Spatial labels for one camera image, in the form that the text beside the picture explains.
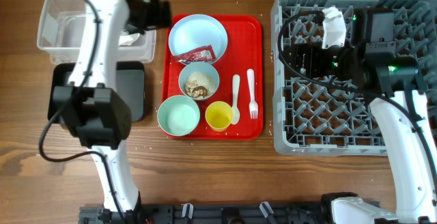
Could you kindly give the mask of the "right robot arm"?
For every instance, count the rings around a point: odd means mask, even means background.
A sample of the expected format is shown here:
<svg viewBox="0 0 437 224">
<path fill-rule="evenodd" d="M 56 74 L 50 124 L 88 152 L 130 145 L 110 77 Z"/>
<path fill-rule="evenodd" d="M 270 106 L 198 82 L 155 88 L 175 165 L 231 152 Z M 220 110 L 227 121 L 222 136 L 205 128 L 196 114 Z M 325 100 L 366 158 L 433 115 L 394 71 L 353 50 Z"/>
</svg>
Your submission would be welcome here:
<svg viewBox="0 0 437 224">
<path fill-rule="evenodd" d="M 314 12 L 323 27 L 320 43 L 279 47 L 293 74 L 311 83 L 333 75 L 351 80 L 349 92 L 369 99 L 384 140 L 397 209 L 388 212 L 352 193 L 322 196 L 328 223 L 435 223 L 436 144 L 427 112 L 426 84 L 413 57 L 395 54 L 395 17 L 390 9 L 357 9 L 352 28 L 334 7 Z"/>
</svg>

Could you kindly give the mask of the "yellow cup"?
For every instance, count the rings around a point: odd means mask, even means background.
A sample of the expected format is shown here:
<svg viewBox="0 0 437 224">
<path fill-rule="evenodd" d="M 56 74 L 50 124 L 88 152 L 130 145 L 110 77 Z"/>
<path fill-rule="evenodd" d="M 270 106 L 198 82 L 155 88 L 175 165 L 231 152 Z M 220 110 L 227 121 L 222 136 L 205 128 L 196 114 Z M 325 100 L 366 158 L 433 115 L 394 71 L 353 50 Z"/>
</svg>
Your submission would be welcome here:
<svg viewBox="0 0 437 224">
<path fill-rule="evenodd" d="M 213 102 L 207 107 L 205 118 L 212 130 L 223 132 L 233 119 L 231 106 L 223 101 Z"/>
</svg>

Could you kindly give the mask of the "rice and food scraps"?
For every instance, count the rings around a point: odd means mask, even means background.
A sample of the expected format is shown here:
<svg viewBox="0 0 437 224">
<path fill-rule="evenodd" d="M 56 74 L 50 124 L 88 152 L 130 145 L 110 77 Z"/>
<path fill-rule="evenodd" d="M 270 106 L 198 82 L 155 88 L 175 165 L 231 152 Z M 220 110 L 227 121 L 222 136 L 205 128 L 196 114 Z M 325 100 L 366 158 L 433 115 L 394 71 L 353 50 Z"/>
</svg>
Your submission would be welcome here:
<svg viewBox="0 0 437 224">
<path fill-rule="evenodd" d="M 184 91 L 193 99 L 205 99 L 216 91 L 216 82 L 205 72 L 193 72 L 184 83 Z"/>
</svg>

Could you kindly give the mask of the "white napkin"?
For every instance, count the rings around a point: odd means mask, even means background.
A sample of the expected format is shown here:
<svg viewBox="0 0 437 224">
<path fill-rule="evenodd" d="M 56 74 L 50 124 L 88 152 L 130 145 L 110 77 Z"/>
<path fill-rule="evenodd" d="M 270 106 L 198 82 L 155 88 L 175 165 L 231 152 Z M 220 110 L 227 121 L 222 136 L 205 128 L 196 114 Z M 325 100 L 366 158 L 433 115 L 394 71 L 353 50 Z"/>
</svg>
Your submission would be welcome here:
<svg viewBox="0 0 437 224">
<path fill-rule="evenodd" d="M 132 33 L 132 34 L 122 34 L 119 37 L 119 45 L 120 46 L 131 46 L 134 42 L 139 39 L 140 33 Z"/>
</svg>

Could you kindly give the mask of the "red snack wrapper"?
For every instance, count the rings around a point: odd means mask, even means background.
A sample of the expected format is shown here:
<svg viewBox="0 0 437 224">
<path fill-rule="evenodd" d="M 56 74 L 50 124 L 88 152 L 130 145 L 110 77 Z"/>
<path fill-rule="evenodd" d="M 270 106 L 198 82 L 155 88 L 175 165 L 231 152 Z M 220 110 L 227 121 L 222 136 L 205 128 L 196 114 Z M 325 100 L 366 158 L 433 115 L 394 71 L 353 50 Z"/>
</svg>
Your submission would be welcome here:
<svg viewBox="0 0 437 224">
<path fill-rule="evenodd" d="M 194 62 L 213 62 L 216 55 L 211 45 L 200 46 L 186 53 L 174 56 L 174 59 L 181 64 L 188 65 Z"/>
</svg>

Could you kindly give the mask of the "light blue bowl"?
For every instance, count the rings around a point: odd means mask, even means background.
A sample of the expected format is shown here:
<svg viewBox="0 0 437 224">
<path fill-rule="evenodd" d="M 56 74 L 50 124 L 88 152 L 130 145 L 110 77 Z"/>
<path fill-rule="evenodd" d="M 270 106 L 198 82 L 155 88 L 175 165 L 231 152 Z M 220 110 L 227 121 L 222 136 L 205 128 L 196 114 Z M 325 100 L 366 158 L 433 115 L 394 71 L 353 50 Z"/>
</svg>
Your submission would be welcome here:
<svg viewBox="0 0 437 224">
<path fill-rule="evenodd" d="M 188 96 L 184 91 L 184 83 L 187 80 L 188 76 L 190 74 L 192 74 L 193 72 L 205 72 L 205 73 L 209 74 L 210 76 L 212 76 L 212 78 L 216 82 L 216 91 L 217 91 L 217 89 L 219 88 L 219 84 L 220 84 L 220 76 L 219 76 L 216 68 L 212 64 L 208 64 L 205 62 L 195 62 L 195 63 L 191 63 L 191 64 L 185 66 L 179 74 L 178 84 L 179 84 L 180 90 L 183 92 L 183 94 Z M 196 100 L 196 101 L 203 101 L 203 100 L 207 100 L 208 98 L 200 99 L 200 100 L 193 99 L 193 98 L 192 99 Z"/>
</svg>

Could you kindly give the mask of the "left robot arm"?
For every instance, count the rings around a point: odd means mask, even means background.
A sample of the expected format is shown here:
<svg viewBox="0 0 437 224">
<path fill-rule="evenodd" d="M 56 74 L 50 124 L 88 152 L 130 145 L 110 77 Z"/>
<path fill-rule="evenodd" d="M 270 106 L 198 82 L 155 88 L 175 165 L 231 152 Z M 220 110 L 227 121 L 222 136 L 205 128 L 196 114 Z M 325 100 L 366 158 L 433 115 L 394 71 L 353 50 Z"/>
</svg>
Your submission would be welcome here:
<svg viewBox="0 0 437 224">
<path fill-rule="evenodd" d="M 39 153 L 51 159 L 44 152 L 44 139 L 51 125 L 62 121 L 86 149 L 62 161 L 90 155 L 104 192 L 101 207 L 81 209 L 80 223 L 145 223 L 147 212 L 126 152 L 131 111 L 117 93 L 117 54 L 123 31 L 143 34 L 170 27 L 170 5 L 161 0 L 83 1 L 85 27 L 79 57 L 67 84 L 53 89 L 55 113 L 40 135 Z"/>
</svg>

